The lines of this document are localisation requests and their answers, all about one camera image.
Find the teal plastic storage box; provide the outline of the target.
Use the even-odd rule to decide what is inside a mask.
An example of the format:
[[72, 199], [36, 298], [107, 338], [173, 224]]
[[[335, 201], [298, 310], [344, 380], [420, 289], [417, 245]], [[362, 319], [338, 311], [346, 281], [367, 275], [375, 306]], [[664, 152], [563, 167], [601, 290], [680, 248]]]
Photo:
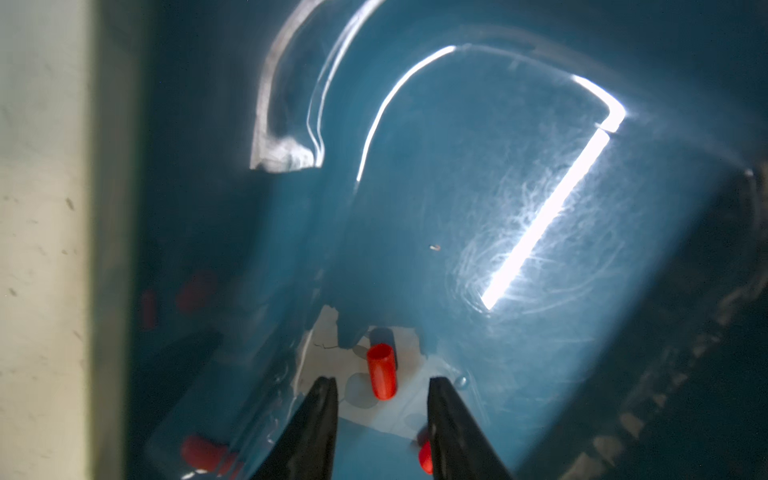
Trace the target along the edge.
[[[98, 1], [93, 475], [767, 475], [763, 1]], [[394, 349], [378, 400], [368, 350]]]

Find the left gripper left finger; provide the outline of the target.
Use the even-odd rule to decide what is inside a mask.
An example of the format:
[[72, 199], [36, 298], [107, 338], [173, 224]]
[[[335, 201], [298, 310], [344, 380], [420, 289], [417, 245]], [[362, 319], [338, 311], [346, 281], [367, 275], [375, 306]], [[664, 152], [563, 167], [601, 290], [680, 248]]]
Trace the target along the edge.
[[319, 377], [251, 479], [331, 479], [337, 429], [336, 380]]

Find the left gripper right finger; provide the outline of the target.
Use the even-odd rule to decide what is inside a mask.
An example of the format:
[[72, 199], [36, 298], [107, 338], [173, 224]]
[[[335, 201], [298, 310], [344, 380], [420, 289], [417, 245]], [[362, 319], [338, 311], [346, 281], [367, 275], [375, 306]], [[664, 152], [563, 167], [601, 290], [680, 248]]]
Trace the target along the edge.
[[430, 379], [427, 411], [434, 479], [513, 478], [446, 377]]

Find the red protection sleeve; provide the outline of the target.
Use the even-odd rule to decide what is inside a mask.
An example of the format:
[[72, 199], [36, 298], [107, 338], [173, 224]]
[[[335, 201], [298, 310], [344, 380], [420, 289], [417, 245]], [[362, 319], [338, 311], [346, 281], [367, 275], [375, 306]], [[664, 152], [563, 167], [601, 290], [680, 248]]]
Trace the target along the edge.
[[432, 459], [432, 452], [431, 452], [431, 444], [429, 441], [425, 441], [424, 444], [421, 446], [418, 453], [418, 460], [422, 470], [425, 473], [432, 475], [434, 471], [434, 466], [433, 466], [433, 459]]
[[374, 396], [381, 401], [391, 400], [397, 393], [394, 349], [386, 343], [379, 343], [368, 350], [366, 358]]

